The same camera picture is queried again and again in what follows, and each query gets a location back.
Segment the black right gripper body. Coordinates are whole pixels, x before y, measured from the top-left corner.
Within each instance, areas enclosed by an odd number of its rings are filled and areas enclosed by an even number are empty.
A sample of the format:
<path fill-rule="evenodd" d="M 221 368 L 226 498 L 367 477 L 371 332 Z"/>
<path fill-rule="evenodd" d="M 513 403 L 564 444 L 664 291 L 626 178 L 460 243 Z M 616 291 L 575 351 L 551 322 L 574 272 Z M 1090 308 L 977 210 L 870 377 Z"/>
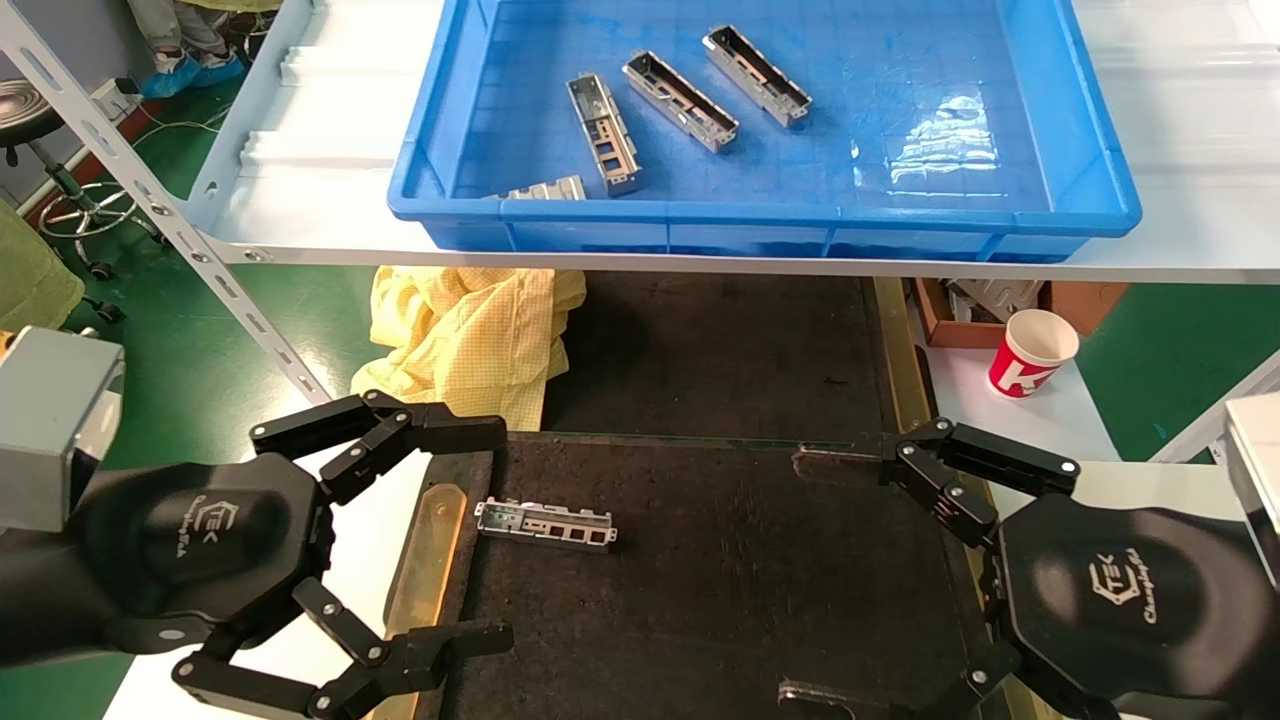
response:
<path fill-rule="evenodd" d="M 1277 592 L 1243 521 L 1044 496 L 987 575 L 1018 678 L 1065 717 L 1279 715 Z"/>

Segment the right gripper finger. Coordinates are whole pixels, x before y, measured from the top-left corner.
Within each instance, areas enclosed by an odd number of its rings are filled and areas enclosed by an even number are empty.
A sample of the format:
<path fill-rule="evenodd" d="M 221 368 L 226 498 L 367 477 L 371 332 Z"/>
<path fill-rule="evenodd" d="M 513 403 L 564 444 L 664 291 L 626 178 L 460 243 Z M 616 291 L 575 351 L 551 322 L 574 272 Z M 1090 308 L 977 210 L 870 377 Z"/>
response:
<path fill-rule="evenodd" d="M 780 683 L 778 706 L 787 719 L 968 719 L 1020 666 L 1020 652 L 998 641 L 918 707 L 878 703 L 831 685 L 795 680 Z"/>
<path fill-rule="evenodd" d="M 876 466 L 878 487 L 904 493 L 974 550 L 995 547 L 1000 519 L 963 477 L 1041 497 L 1071 495 L 1082 470 L 1073 459 L 947 418 L 906 433 L 860 433 L 846 445 L 806 442 L 795 454 L 799 477 L 861 484 L 861 466 Z"/>

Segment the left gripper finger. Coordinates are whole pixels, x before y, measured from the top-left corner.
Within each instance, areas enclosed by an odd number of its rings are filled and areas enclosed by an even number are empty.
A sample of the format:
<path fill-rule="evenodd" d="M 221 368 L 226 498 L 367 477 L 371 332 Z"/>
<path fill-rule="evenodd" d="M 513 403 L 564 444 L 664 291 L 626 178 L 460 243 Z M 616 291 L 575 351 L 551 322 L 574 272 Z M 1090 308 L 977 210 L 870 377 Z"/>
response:
<path fill-rule="evenodd" d="M 315 578 L 301 580 L 291 594 L 293 605 L 349 657 L 339 676 L 314 685 L 237 666 L 232 659 L 242 641 L 214 632 L 173 667 L 174 683 L 202 705 L 260 719 L 362 719 L 390 697 L 440 688 L 466 659 L 506 653 L 515 646 L 513 628 L 504 621 L 416 626 L 384 641 Z"/>
<path fill-rule="evenodd" d="M 380 391 L 337 398 L 250 432 L 256 454 L 289 460 L 347 445 L 319 471 L 324 497 L 337 505 L 349 503 L 411 454 L 488 452 L 507 437 L 500 416 L 457 416 L 445 404 L 406 404 Z"/>

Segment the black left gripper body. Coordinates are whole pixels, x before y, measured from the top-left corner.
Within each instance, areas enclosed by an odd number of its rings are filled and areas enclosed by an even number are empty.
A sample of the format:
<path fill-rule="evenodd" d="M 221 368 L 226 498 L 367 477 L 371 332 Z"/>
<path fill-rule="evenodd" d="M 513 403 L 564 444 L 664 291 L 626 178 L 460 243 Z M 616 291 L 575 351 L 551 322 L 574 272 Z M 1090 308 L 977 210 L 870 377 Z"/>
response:
<path fill-rule="evenodd" d="M 264 643 L 301 614 L 335 539 L 315 478 L 280 455 L 96 475 L 59 532 L 3 533 L 4 667 Z"/>

